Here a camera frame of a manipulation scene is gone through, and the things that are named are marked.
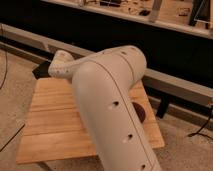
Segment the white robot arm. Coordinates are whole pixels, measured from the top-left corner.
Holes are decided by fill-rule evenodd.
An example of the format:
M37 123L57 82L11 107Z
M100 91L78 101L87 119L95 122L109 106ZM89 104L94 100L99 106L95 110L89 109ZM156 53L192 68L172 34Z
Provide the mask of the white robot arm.
M129 96L146 66L142 51L127 45L81 59L58 50L48 68L50 76L71 82L105 171L162 171Z

